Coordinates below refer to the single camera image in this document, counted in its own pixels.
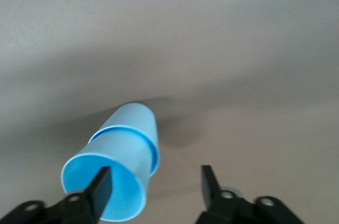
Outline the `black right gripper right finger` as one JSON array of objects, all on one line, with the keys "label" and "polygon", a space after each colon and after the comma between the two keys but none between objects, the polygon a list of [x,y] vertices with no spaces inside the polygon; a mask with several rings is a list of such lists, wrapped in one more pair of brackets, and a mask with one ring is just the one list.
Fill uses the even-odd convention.
[{"label": "black right gripper right finger", "polygon": [[201,190],[206,209],[196,223],[303,223],[277,198],[260,196],[250,203],[235,190],[223,189],[210,165],[201,166]]}]

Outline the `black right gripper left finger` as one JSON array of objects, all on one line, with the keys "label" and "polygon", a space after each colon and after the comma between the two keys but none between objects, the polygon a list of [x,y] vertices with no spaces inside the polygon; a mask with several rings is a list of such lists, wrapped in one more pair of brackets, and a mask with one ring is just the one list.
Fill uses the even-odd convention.
[{"label": "black right gripper left finger", "polygon": [[50,207],[43,201],[26,201],[1,218],[1,223],[98,223],[111,193],[111,168],[102,167],[83,191]]}]

